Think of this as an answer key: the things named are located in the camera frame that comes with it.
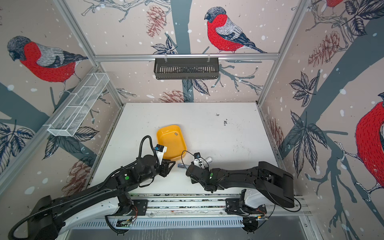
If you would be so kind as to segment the yellow plastic tray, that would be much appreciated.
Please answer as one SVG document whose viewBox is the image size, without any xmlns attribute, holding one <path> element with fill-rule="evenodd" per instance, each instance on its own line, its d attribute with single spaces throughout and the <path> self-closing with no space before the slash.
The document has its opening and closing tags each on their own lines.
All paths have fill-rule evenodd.
<svg viewBox="0 0 384 240">
<path fill-rule="evenodd" d="M 171 125 L 161 128 L 157 132 L 157 140 L 159 145 L 167 147 L 164 154 L 166 160 L 178 161 L 187 151 L 187 145 L 184 140 L 181 128 L 178 125 Z"/>
</svg>

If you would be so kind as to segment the light blue stapler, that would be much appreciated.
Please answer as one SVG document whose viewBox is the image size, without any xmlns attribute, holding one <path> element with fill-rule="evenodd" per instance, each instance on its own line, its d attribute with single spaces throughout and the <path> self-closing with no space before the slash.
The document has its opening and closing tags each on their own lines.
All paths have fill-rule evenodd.
<svg viewBox="0 0 384 240">
<path fill-rule="evenodd" d="M 178 168 L 187 169 L 188 167 L 189 167 L 189 165 L 178 164 Z"/>
</svg>

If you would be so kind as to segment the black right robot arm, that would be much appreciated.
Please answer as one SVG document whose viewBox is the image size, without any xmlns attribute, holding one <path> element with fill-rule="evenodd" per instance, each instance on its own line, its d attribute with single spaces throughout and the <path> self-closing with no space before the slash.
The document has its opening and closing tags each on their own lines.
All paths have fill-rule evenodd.
<svg viewBox="0 0 384 240">
<path fill-rule="evenodd" d="M 280 207 L 291 209 L 295 206 L 293 175 L 267 162 L 259 162 L 257 167 L 246 170 L 209 170 L 190 165 L 186 176 L 207 192 L 228 188 L 254 189 Z"/>
</svg>

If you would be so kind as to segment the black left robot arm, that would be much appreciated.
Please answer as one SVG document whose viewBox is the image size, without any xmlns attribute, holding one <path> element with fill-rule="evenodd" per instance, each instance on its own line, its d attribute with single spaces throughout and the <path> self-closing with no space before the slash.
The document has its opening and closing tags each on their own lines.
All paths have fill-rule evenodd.
<svg viewBox="0 0 384 240">
<path fill-rule="evenodd" d="M 117 235 L 127 230 L 113 226 L 109 218 L 133 214 L 131 222 L 139 215 L 139 208 L 130 197 L 130 191 L 145 188 L 145 181 L 154 181 L 156 176 L 165 178 L 175 165 L 163 158 L 166 147 L 150 143 L 152 154 L 142 155 L 144 142 L 140 142 L 136 160 L 110 173 L 106 179 L 91 188 L 70 196 L 52 199 L 41 198 L 32 212 L 9 231 L 8 239 L 16 240 L 16 230 L 27 224 L 27 240 L 56 240 L 59 235 L 90 219 L 103 216 L 108 227 Z"/>
</svg>

